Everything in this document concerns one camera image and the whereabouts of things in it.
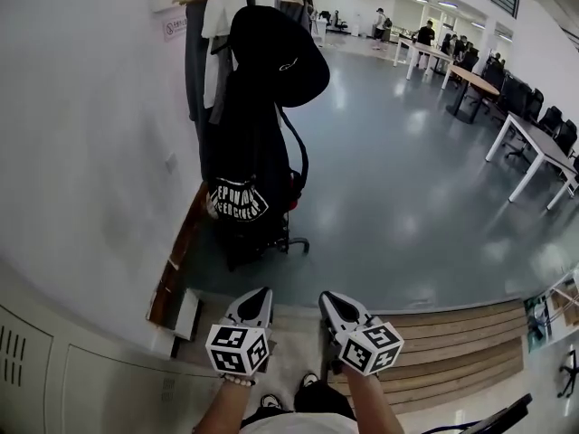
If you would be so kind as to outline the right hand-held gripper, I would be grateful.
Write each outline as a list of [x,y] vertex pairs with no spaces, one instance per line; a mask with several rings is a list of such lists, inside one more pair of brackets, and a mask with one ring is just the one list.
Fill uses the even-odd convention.
[[349,367],[373,375],[394,365],[404,340],[390,323],[374,319],[357,300],[329,290],[319,295],[318,305],[328,331],[327,367],[333,374]]

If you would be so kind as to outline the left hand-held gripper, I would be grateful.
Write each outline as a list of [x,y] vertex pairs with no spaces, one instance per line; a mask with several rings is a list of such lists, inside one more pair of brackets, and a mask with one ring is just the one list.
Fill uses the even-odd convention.
[[266,373],[271,357],[272,300],[270,288],[249,291],[228,306],[222,323],[211,326],[205,350],[218,373]]

